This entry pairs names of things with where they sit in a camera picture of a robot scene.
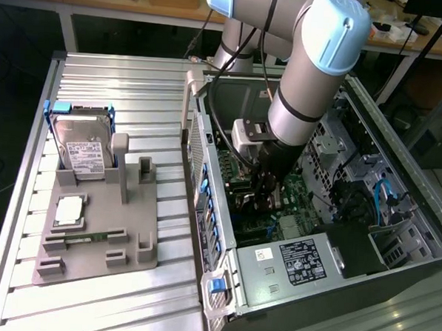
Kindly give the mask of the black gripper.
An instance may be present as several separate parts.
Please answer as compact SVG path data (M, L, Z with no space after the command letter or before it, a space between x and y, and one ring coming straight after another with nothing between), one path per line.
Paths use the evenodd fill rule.
M265 141L258 153L258 166L252 175L254 208L266 212L276 208L275 192L283 186L284 179L292 171L304 145L291 146L279 140Z

